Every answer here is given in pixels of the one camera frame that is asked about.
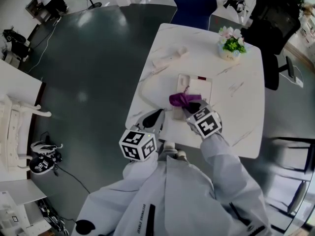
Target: flower pot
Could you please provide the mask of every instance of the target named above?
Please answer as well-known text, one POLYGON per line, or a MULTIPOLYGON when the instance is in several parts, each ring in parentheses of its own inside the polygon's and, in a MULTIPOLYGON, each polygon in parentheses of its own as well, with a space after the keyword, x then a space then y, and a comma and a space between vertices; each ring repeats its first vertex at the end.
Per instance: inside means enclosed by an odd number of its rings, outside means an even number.
POLYGON ((223 44, 218 43, 219 56, 227 61, 239 61, 241 53, 239 51, 234 51, 233 53, 228 50, 223 50, 223 44))

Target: purple cloth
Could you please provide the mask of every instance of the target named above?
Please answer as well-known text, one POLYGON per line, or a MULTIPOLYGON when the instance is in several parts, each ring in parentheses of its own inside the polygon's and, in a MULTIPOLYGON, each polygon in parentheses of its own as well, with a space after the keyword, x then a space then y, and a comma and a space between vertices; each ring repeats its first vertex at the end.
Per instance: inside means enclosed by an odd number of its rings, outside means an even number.
POLYGON ((201 100, 201 95, 180 92, 169 96, 169 103, 174 107, 188 107, 192 100, 201 100))

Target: marble table top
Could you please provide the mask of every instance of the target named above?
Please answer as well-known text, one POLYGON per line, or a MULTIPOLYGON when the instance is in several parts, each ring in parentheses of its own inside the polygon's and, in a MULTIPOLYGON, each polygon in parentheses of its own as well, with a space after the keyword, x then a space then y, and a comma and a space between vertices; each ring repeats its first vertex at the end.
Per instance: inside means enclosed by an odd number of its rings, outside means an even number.
MULTIPOLYGON (((162 108, 171 108, 168 98, 176 93, 180 73, 212 78, 210 105, 222 119, 222 134, 235 155, 256 158, 262 138, 265 107, 264 74, 260 50, 250 46, 237 63, 219 57, 219 35, 206 30, 162 24, 152 44, 134 94, 126 128, 141 115, 153 110, 138 96, 140 84, 153 70, 152 59, 162 58, 186 46, 187 57, 171 64, 146 83, 143 94, 162 108)), ((201 137, 184 121, 172 119, 166 112, 160 139, 199 148, 201 137)))

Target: blue chair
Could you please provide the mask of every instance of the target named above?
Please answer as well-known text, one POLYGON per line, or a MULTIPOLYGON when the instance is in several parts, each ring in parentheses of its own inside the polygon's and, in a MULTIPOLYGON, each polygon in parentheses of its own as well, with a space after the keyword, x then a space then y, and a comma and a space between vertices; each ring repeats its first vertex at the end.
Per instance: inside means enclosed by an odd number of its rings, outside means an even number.
POLYGON ((217 0, 174 0, 177 5, 171 24, 209 29, 210 16, 217 9, 217 0))

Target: gray floor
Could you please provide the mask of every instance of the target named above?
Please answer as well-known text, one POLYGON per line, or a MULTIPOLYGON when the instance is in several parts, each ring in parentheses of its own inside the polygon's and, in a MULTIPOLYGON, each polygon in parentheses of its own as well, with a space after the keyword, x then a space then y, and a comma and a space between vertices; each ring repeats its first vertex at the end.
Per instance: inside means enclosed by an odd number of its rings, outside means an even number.
MULTIPOLYGON (((91 192, 122 178, 127 160, 121 156, 118 141, 125 130, 125 119, 155 34, 161 23, 170 22, 175 10, 171 6, 146 4, 109 6, 67 15, 57 25, 40 64, 30 73, 47 83, 42 106, 53 113, 51 118, 37 118, 34 139, 49 131, 57 144, 63 143, 60 166, 78 177, 91 192)), ((53 22, 40 27, 33 47, 51 32, 53 22)), ((211 17, 210 30, 218 31, 224 25, 240 27, 211 17)), ((22 70, 28 71, 37 63, 45 46, 46 40, 35 48, 22 70)), ((277 91, 266 89, 260 155, 255 160, 241 158, 262 187, 267 202, 281 209, 286 209, 281 202, 290 203, 300 182, 279 179, 283 173, 279 165, 303 168, 306 152, 288 150, 271 138, 315 136, 315 75, 292 55, 286 55, 301 70, 304 88, 280 77, 277 91)), ((284 58, 279 56, 279 65, 282 64, 284 58)), ((198 150, 182 149, 191 163, 207 173, 198 150)), ((72 177, 59 174, 56 177, 49 172, 31 178, 61 216, 75 219, 87 192, 72 177)), ((282 229, 291 222, 287 218, 276 221, 278 214, 268 212, 272 223, 282 229)), ((72 222, 66 225, 70 230, 73 227, 72 222)))

